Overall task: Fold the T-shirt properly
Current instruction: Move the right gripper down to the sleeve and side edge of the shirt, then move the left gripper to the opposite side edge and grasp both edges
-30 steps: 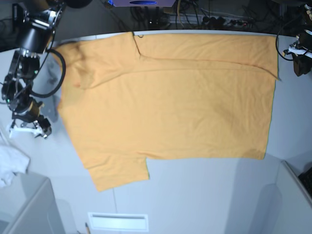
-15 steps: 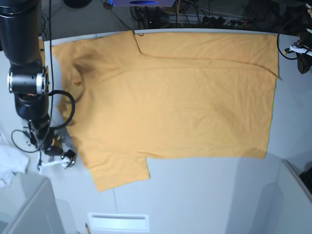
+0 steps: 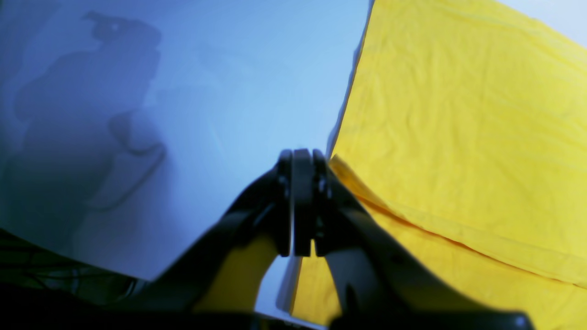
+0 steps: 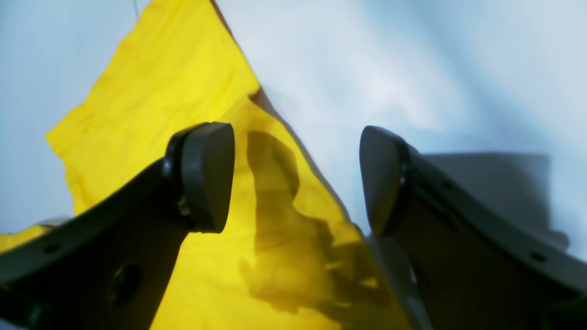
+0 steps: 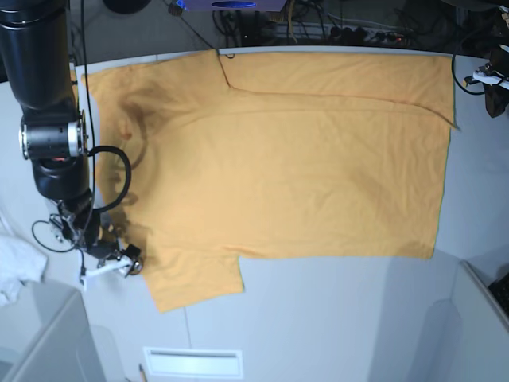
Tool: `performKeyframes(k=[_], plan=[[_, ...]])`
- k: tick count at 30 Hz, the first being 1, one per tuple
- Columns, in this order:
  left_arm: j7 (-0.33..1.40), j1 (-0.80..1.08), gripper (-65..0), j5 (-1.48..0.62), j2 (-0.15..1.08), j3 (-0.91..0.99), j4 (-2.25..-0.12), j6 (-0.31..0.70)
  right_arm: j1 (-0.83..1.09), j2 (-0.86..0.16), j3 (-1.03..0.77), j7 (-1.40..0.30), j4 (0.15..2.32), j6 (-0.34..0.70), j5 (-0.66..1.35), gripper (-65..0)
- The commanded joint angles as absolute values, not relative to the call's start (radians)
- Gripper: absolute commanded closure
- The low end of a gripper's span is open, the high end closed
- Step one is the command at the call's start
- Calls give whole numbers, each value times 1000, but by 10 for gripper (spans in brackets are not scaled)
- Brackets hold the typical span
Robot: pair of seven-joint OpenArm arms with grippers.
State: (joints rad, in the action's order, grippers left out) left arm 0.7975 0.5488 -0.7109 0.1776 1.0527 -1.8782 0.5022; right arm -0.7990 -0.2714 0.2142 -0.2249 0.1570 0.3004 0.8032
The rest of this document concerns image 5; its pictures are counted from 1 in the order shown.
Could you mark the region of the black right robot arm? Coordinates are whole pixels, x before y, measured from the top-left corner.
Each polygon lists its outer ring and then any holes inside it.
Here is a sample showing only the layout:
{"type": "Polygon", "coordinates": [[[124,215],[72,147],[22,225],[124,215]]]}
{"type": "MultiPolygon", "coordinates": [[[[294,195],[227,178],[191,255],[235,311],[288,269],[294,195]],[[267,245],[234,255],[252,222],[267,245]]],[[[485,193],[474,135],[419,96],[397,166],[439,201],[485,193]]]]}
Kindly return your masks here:
{"type": "Polygon", "coordinates": [[[22,109],[19,141],[31,161],[37,191],[49,204],[45,221],[60,241],[81,255],[98,260],[92,273],[121,271],[137,275],[142,251],[122,245],[103,214],[128,194],[131,164],[114,146],[93,146],[95,131],[86,124],[74,94],[68,54],[65,1],[3,1],[1,58],[15,99],[22,109]],[[125,169],[120,194],[108,205],[95,207],[95,156],[119,157],[125,169]]]}

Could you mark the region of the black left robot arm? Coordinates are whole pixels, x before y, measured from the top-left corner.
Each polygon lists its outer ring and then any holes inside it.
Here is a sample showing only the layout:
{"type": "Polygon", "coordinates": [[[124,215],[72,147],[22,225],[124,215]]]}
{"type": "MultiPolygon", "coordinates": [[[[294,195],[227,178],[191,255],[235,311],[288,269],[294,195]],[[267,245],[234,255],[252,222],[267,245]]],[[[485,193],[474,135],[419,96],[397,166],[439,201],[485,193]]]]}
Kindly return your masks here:
{"type": "Polygon", "coordinates": [[[497,118],[508,108],[508,2],[450,1],[449,4],[469,12],[491,14],[457,43],[451,59],[451,73],[461,91],[471,96],[483,96],[486,112],[491,118],[497,118]],[[488,62],[475,69],[472,75],[459,80],[456,74],[457,55],[465,42],[475,39],[488,50],[488,62]]]}

